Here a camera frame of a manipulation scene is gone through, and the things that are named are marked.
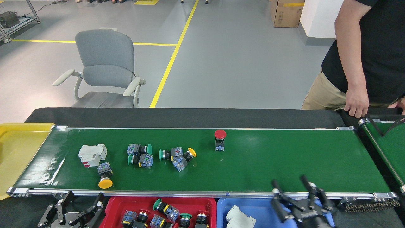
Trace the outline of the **person's right hand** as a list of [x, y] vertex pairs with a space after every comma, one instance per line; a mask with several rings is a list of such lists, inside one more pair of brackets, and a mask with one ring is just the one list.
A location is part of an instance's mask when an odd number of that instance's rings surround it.
[[346, 93], [344, 111], [352, 117], [361, 118], [367, 114], [368, 108], [369, 97], [366, 87], [349, 87]]

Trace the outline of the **person's left hand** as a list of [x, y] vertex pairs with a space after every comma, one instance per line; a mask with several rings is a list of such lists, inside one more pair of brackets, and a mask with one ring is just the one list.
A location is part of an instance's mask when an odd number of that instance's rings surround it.
[[401, 114], [405, 115], [405, 97], [402, 97], [397, 101], [395, 101], [394, 103], [390, 104], [388, 108], [401, 108], [402, 109]]

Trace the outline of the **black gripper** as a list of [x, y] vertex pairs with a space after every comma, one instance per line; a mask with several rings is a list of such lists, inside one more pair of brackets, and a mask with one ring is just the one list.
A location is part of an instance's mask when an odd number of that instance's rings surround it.
[[[308, 191], [308, 198], [299, 201], [301, 204], [300, 209], [298, 209], [298, 201], [286, 196], [277, 180], [272, 180], [274, 197], [271, 205], [278, 218], [282, 223], [288, 219], [294, 219], [298, 228], [331, 228], [332, 226], [322, 211], [334, 211], [334, 203], [326, 197], [322, 188], [318, 188], [317, 185], [311, 183], [305, 175], [301, 175], [300, 180]], [[315, 197], [322, 203], [322, 208], [315, 203]], [[290, 209], [291, 212], [284, 210], [282, 205]]]
[[39, 228], [51, 225], [51, 228], [99, 227], [105, 216], [103, 193], [99, 193], [93, 206], [80, 213], [67, 213], [66, 207], [74, 200], [74, 193], [68, 191], [65, 197], [55, 205], [50, 204], [38, 223]]

